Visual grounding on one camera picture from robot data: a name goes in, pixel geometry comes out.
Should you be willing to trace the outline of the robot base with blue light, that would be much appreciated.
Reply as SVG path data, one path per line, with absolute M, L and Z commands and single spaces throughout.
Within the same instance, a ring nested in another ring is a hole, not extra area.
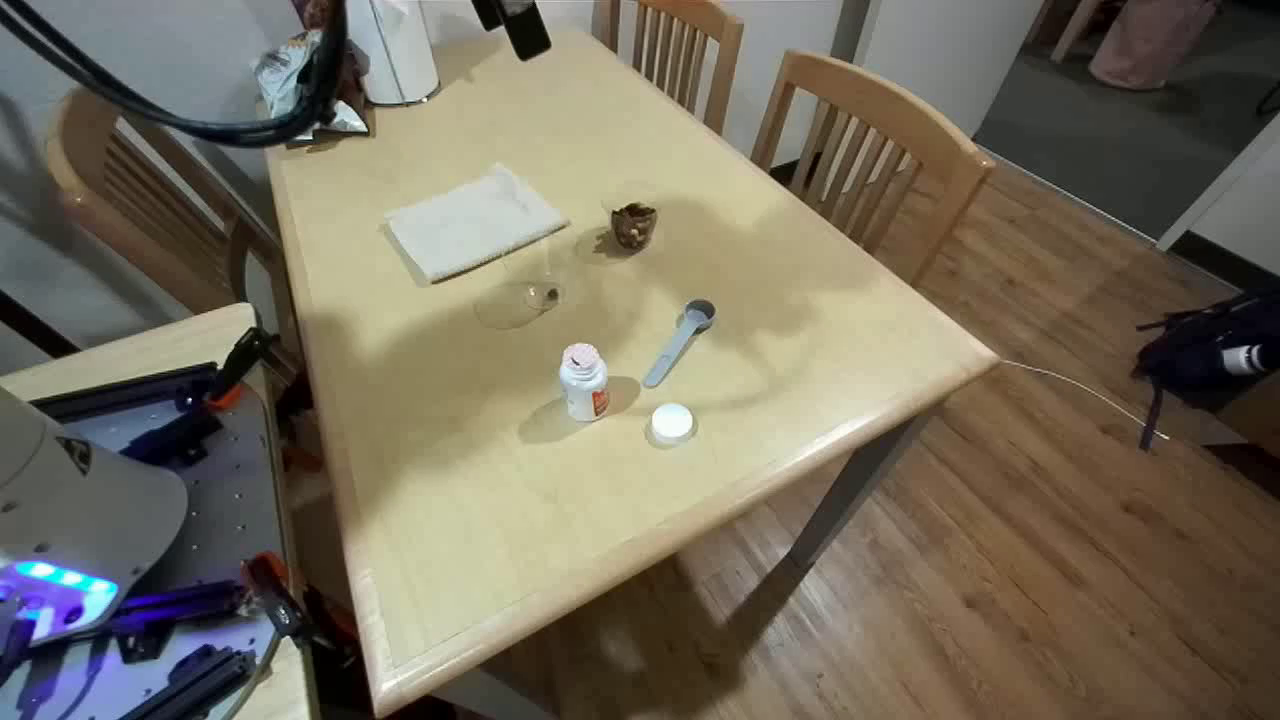
M 26 644 L 84 636 L 162 560 L 186 483 L 0 393 L 0 598 Z

